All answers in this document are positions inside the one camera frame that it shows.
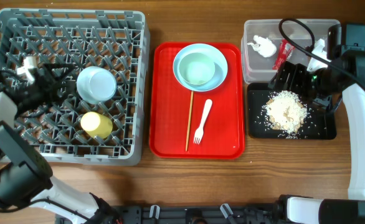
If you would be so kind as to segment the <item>red snack wrapper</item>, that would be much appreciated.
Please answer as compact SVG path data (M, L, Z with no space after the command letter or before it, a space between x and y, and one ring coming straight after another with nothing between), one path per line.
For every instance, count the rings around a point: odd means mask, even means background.
M272 69L278 70L280 68L280 66L291 57L294 49L295 49L295 47L291 43L289 43L286 39L283 39L280 42L277 59L273 65Z

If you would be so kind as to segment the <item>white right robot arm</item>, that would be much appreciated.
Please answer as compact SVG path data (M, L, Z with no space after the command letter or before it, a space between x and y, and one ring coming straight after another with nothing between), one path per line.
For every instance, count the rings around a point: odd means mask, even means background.
M284 31L281 35L326 67L310 72L301 64L285 62L268 86L290 90L311 101L341 94L349 121L351 178L346 200L281 195L274 203L273 219L285 223L365 223L365 25L331 26L326 58L313 53L314 45L304 49Z

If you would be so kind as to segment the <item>white round plate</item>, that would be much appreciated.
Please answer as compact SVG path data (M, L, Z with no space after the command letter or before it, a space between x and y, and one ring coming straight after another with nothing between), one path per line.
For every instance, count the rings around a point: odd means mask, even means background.
M180 60L187 54L199 52L202 54L206 54L209 56L213 62L215 63L216 70L215 74L212 77L212 79L203 84L203 85L192 85L187 82L185 82L180 76L178 72L178 63ZM217 48L209 45L209 44L189 44L188 46L182 48L177 55L174 58L173 61L173 73L176 78L176 80L185 88L191 91L196 92L205 92L205 91L211 91L213 89L216 89L218 86L220 86L225 78L227 77L228 72L228 65L226 57L221 53L220 50Z

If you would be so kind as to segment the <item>white tissue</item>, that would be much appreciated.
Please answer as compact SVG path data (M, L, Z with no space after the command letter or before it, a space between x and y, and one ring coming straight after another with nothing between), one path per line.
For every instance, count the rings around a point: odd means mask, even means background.
M271 40L258 35L255 35L253 42L248 42L247 45L251 46L254 51L264 58L269 58L277 52L277 47Z

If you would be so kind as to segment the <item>pale blue bowl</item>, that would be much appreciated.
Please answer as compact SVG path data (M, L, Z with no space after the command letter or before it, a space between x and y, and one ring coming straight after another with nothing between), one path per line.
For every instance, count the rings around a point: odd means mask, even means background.
M96 66L84 68L79 73L76 84L81 99L93 105L111 99L117 89L115 76Z

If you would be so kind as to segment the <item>yellow plastic cup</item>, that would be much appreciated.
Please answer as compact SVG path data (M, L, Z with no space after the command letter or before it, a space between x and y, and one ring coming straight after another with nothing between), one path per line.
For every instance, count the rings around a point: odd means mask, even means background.
M111 119L96 112L85 113L80 120L80 125L92 138L98 136L105 139L113 131Z

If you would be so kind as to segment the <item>pale green bowl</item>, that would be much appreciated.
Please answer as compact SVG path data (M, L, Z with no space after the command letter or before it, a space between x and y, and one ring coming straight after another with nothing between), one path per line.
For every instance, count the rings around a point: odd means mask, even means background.
M215 74L216 66L206 54L194 52L185 55L178 63L178 72L182 79L192 85L203 85Z

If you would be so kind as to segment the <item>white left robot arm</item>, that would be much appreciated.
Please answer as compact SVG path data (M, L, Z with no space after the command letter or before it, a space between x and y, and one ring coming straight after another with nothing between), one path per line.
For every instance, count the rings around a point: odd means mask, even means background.
M72 64L46 63L27 69L31 84L13 90L0 70L0 213L35 207L56 213L72 223L119 223L120 215L104 199L80 192L54 177L46 159L14 130L15 119L41 105L62 102L74 91L64 83Z

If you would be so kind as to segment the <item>wooden chopstick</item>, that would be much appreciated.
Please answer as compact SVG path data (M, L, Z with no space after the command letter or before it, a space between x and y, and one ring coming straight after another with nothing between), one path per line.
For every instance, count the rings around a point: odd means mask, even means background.
M187 122L187 131L186 131L186 144L185 144L185 151L188 152L189 147L189 137L191 132L191 118L192 118L192 107L193 107L193 101L194 101L194 92L191 91L190 96L190 104L189 104L189 116L188 116L188 122Z

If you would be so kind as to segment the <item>white plastic fork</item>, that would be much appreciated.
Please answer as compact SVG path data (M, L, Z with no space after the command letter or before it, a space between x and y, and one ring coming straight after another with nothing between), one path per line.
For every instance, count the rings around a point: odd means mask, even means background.
M210 110L212 108L212 100L207 99L204 104L204 109L201 116L201 122L199 124L199 127L196 129L194 133L194 144L200 144L204 135L204 125L206 123L207 117L210 113Z

